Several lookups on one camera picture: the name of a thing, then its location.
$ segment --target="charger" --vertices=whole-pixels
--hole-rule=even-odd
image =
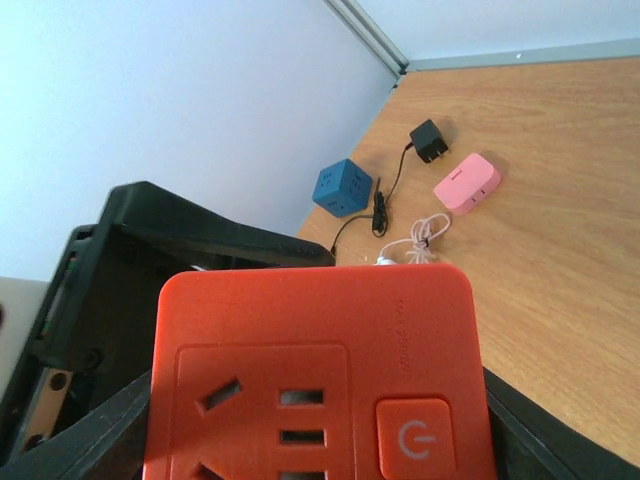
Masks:
[[[416,153],[425,163],[431,163],[449,150],[440,130],[430,119],[416,127],[409,134],[409,137],[411,137],[411,143],[415,147]]]

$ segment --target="blue cube socket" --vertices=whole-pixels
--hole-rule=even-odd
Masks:
[[[320,171],[313,201],[330,214],[344,217],[367,208],[373,180],[348,158]]]

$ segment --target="orange power strip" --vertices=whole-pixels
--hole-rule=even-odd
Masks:
[[[160,296],[145,480],[495,480],[443,264],[192,272]]]

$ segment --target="socket hole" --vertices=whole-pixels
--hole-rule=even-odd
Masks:
[[[327,472],[280,472],[280,480],[326,480]]]
[[[196,471],[195,478],[197,480],[224,480],[220,475],[211,470],[210,468],[205,467],[200,464],[198,470]]]
[[[205,411],[209,411],[212,408],[217,407],[222,402],[229,400],[234,395],[237,395],[242,391],[242,384],[237,378],[234,378],[229,383],[223,385],[215,392],[207,395],[200,402]]]
[[[285,390],[280,392],[280,405],[322,405],[323,390]]]
[[[324,430],[281,430],[284,445],[325,445]]]

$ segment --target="power adapter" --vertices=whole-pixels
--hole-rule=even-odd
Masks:
[[[409,136],[411,137],[411,143],[413,143],[416,149],[416,153],[425,163],[431,163],[449,150],[440,130],[438,130],[438,127],[436,127],[435,123],[431,120],[427,120],[422,125],[416,127]]]
[[[469,281],[445,264],[181,273],[145,480],[496,480]]]

